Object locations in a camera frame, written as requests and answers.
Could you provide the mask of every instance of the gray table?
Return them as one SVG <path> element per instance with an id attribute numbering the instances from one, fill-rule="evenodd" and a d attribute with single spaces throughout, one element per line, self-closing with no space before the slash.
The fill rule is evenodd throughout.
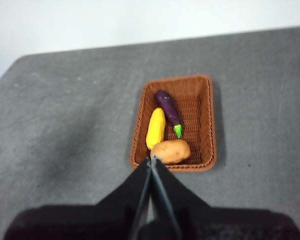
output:
<path id="1" fill-rule="evenodd" d="M 27 55 L 0 80 L 0 239 L 21 210 L 94 204 L 131 172 L 143 85 L 206 74 L 218 158 L 175 173 L 212 206 L 300 226 L 300 28 Z"/>

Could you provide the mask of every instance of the wicker basket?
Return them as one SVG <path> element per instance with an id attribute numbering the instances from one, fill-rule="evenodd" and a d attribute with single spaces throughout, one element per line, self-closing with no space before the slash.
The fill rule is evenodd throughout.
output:
<path id="1" fill-rule="evenodd" d="M 170 94 L 183 127 L 181 139 L 191 149 L 189 158 L 166 166 L 174 172 L 198 172 L 212 168 L 217 158 L 214 99 L 212 81 L 205 75 L 158 79 L 144 86 L 132 140 L 131 166 L 135 169 L 150 155 L 146 135 L 151 114 L 158 107 L 154 97 L 158 90 L 165 90 Z M 164 140 L 174 139 L 177 137 L 173 126 L 167 121 Z"/>

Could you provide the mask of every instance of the potato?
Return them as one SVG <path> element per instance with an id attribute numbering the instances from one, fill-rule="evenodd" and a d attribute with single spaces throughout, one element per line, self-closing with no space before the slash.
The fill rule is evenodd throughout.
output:
<path id="1" fill-rule="evenodd" d="M 190 146 L 184 140 L 162 141 L 156 144 L 150 156 L 156 155 L 163 164 L 177 164 L 190 156 Z"/>

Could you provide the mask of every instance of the yellow corn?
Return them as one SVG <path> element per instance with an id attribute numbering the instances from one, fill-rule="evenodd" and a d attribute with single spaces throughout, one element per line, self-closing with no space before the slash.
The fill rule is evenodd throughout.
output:
<path id="1" fill-rule="evenodd" d="M 152 149 L 156 144 L 164 140 L 166 126 L 165 113 L 161 107 L 157 107 L 151 114 L 148 132 L 146 133 L 146 146 Z"/>

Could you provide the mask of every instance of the eggplant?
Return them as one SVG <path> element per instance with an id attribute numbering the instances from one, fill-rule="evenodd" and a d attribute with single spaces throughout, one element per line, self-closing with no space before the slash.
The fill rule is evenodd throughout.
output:
<path id="1" fill-rule="evenodd" d="M 180 124 L 177 110 L 171 102 L 170 95 L 164 90 L 159 90 L 154 94 L 154 97 L 159 107 L 163 109 L 166 118 L 172 124 L 175 135 L 178 139 L 181 138 L 183 128 Z"/>

